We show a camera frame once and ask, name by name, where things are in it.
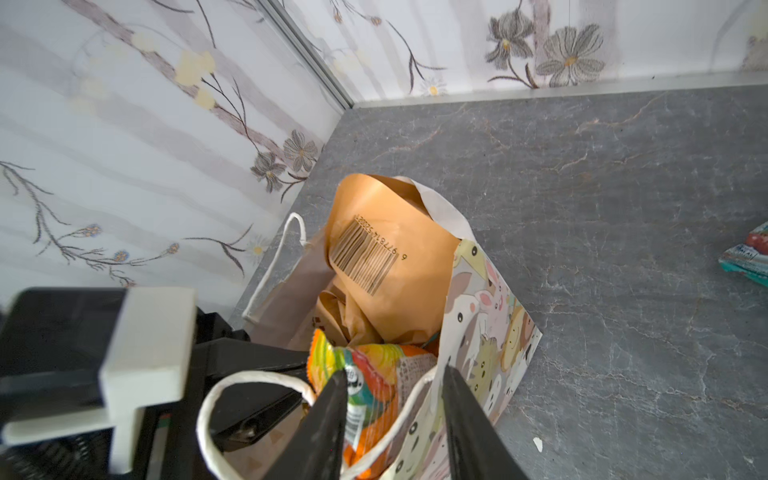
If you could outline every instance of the snack bag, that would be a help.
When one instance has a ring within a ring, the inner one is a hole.
[[[744,243],[726,250],[720,256],[720,266],[768,286],[768,222],[752,230]]]
[[[410,345],[334,347],[315,330],[306,375],[319,394],[331,375],[344,369],[348,404],[344,460],[353,465],[387,433],[413,386],[435,364],[434,355]],[[387,466],[389,451],[358,478],[376,478]]]

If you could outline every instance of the cartoon bunny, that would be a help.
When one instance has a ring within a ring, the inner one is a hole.
[[[488,315],[486,326],[488,338],[495,338],[496,343],[501,346],[509,328],[508,311],[511,294],[502,276],[488,259],[485,259],[485,265],[488,269],[488,288],[478,291],[475,297],[480,303],[480,311]]]

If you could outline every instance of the cartoon animal face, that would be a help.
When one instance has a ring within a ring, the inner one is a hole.
[[[485,404],[482,407],[482,411],[487,417],[491,415],[493,407],[502,400],[499,398],[499,394],[502,391],[502,383],[504,383],[504,381],[501,374],[494,377],[493,383],[491,384],[491,392],[488,394],[488,398],[485,399]]]
[[[509,330],[502,346],[502,371],[506,372],[515,362],[515,356],[520,350],[520,335],[523,330],[523,319],[526,312],[522,305],[517,305],[510,315]]]
[[[502,387],[499,390],[498,401],[491,407],[491,413],[488,414],[488,420],[490,420],[491,423],[496,423],[498,418],[502,416],[502,412],[504,412],[504,409],[507,408],[509,400],[512,398],[512,393],[515,392],[515,389],[512,388],[513,376],[513,372],[507,372],[502,377]]]
[[[464,331],[462,341],[458,345],[458,352],[455,358],[449,355],[450,360],[448,364],[450,366],[457,366],[464,380],[469,377],[469,367],[471,365],[467,360],[476,358],[480,352],[480,339],[485,335],[487,322],[488,315],[485,313],[478,313],[472,318],[472,321],[467,325],[467,330]]]
[[[453,253],[454,268],[458,266],[458,261],[462,258],[472,266],[475,272],[482,276],[483,280],[488,281],[488,272],[485,270],[485,254],[475,242],[466,239],[459,242]]]
[[[458,295],[453,308],[442,319],[440,351],[454,352],[464,336],[467,326],[479,313],[478,300],[473,295]]]
[[[509,300],[511,295],[507,284],[493,264],[485,260],[488,271],[488,286],[478,291],[475,296],[480,303],[480,311],[488,314],[487,334],[495,338],[498,345],[504,342],[509,328]]]
[[[480,349],[469,370],[468,378],[469,391],[472,392],[480,405],[483,405],[485,399],[488,398],[497,366],[498,347],[496,346],[496,339],[489,339],[485,335],[480,336]]]
[[[445,424],[432,440],[429,452],[424,460],[422,480],[443,480],[451,474],[451,464],[448,460],[448,436]]]
[[[502,415],[502,412],[504,412],[504,409],[507,408],[507,405],[512,398],[512,394],[515,393],[518,385],[520,385],[525,370],[531,363],[531,358],[533,358],[533,354],[536,351],[540,339],[541,332],[534,326],[534,331],[531,335],[530,342],[528,342],[528,346],[518,352],[511,370],[505,374],[504,384],[502,385],[501,401],[493,408],[491,415],[489,416],[491,423],[495,423],[496,420],[498,420],[498,417]]]
[[[435,414],[436,411],[429,408],[429,402],[424,401],[413,422],[408,426],[400,453],[382,478],[392,478],[392,480],[418,478],[417,475],[429,446],[429,434],[435,423]]]
[[[528,312],[525,312],[525,315],[523,316],[523,328],[520,332],[520,350],[525,350],[531,343],[531,336],[533,335],[535,327],[536,325],[534,325],[531,316],[528,315]]]
[[[453,310],[453,303],[456,297],[466,293],[469,281],[472,279],[470,272],[457,273],[451,278],[451,286],[448,288],[448,295],[445,296],[445,313]]]
[[[483,276],[463,257],[459,258],[458,265],[453,267],[453,278],[455,279],[456,276],[461,273],[469,273],[469,283],[467,283],[464,290],[459,293],[469,293],[470,295],[474,295],[475,292],[488,289],[488,278],[483,278]]]

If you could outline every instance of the printed label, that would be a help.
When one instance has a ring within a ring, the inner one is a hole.
[[[397,260],[397,248],[356,216],[329,255],[333,265],[373,296]]]
[[[413,386],[437,364],[434,355],[403,356],[397,360],[397,389],[399,409],[406,404]]]
[[[357,450],[362,434],[362,424],[366,419],[365,405],[346,406],[346,424],[344,424],[344,441],[349,443],[353,449]]]

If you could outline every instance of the white rope handle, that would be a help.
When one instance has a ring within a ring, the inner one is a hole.
[[[256,297],[259,296],[259,293],[261,293],[261,290],[264,289],[267,280],[269,280],[270,276],[272,276],[272,270],[274,270],[277,259],[280,258],[280,252],[283,250],[283,244],[286,242],[288,226],[290,225],[290,221],[294,218],[299,222],[299,243],[301,243],[302,247],[306,247],[308,244],[306,241],[306,228],[304,227],[304,219],[296,212],[291,212],[291,214],[288,216],[288,220],[286,220],[285,226],[283,227],[283,236],[280,238],[280,245],[277,246],[275,257],[272,259],[272,263],[270,263],[269,268],[267,268],[266,272],[264,272],[264,276],[261,277],[261,281],[253,291],[253,295],[250,296],[250,300],[248,300],[248,306],[246,306],[245,310],[243,310],[243,318],[246,320],[250,320],[250,311],[253,308],[253,304],[256,302]]]
[[[233,373],[214,385],[214,387],[210,389],[210,392],[208,392],[208,395],[205,396],[203,405],[200,406],[200,411],[197,413],[195,432],[197,433],[197,442],[200,444],[200,453],[203,456],[205,465],[208,466],[208,470],[210,470],[218,480],[243,480],[243,477],[241,477],[240,474],[237,473],[237,470],[230,465],[224,458],[224,455],[221,455],[221,452],[219,452],[219,449],[215,446],[213,439],[210,437],[209,432],[210,414],[214,410],[216,401],[221,397],[221,393],[225,388],[238,383],[274,383],[276,385],[288,387],[289,389],[294,389],[298,393],[301,393],[302,398],[304,398],[310,406],[314,405],[316,400],[315,392],[312,391],[312,387],[297,378],[283,375],[282,373],[246,370]]]
[[[392,443],[392,440],[398,434],[403,424],[410,416],[411,410],[413,410],[416,400],[419,397],[419,393],[424,389],[426,385],[429,385],[435,378],[437,372],[437,366],[432,367],[427,373],[425,373],[421,379],[413,386],[408,400],[402,407],[402,411],[397,415],[397,419],[389,427],[387,433],[379,440],[372,449],[360,459],[355,462],[347,470],[343,471],[339,480],[354,480],[358,475],[362,474],[365,470],[371,468],[371,465],[376,459],[384,453],[384,451]],[[205,465],[218,480],[243,480],[243,477],[237,473],[232,465],[221,455],[219,449],[216,448],[213,439],[210,437],[209,424],[210,415],[214,410],[216,401],[221,397],[221,393],[228,386],[236,385],[238,383],[274,383],[276,385],[282,385],[290,389],[296,390],[301,393],[302,398],[310,404],[314,405],[316,397],[312,391],[312,387],[307,385],[302,380],[294,378],[292,376],[283,375],[282,373],[274,372],[261,372],[259,370],[251,370],[233,373],[232,375],[222,379],[208,392],[203,400],[203,405],[200,407],[200,412],[197,414],[197,424],[195,432],[197,433],[197,441],[200,443],[200,453],[203,456]]]

